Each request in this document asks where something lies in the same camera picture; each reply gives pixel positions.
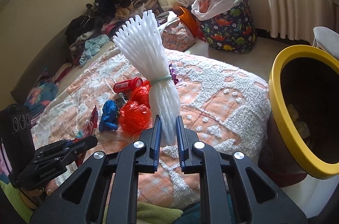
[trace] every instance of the green hair tie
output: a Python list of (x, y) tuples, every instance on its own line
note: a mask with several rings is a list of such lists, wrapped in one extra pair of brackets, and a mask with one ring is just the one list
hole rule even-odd
[(166, 80), (171, 79), (171, 78), (172, 78), (172, 75), (167, 75), (165, 77), (156, 78), (153, 81), (150, 81), (150, 85), (155, 85), (158, 82), (166, 81)]

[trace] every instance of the dinosaur print bag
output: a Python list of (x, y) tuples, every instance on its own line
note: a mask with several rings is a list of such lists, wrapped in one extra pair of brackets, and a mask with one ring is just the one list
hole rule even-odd
[(208, 20), (196, 21), (203, 39), (217, 50), (248, 54), (257, 38), (248, 0)]

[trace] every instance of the laundry bag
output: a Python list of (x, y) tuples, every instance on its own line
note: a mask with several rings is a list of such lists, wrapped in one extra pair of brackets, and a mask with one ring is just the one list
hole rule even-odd
[(192, 13), (203, 39), (217, 50), (247, 54), (257, 38), (248, 0), (211, 0), (206, 13), (200, 13), (199, 0)]
[(174, 12), (168, 13), (167, 22), (158, 27), (162, 45), (167, 49), (183, 52), (195, 44), (194, 37)]

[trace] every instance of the floor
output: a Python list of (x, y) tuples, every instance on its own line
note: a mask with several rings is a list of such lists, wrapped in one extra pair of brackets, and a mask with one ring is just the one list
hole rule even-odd
[[(258, 37), (253, 50), (249, 54), (242, 55), (214, 50), (206, 42), (197, 39), (197, 43), (186, 52), (232, 64), (268, 82), (275, 57), (288, 46), (275, 40)], [(308, 175), (300, 183), (282, 188), (282, 190), (310, 218), (321, 212), (338, 183), (339, 175), (328, 180), (319, 180)]]

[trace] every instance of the white foam fruit net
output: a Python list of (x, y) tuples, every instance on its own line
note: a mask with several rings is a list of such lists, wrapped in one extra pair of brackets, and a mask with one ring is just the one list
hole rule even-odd
[[(170, 75), (168, 60), (158, 24), (152, 11), (142, 18), (130, 18), (116, 32), (113, 41), (131, 64), (150, 82)], [(175, 122), (180, 114), (179, 93), (171, 79), (154, 83), (150, 88), (150, 109), (153, 122), (159, 115), (162, 126), (161, 146), (175, 144)]]

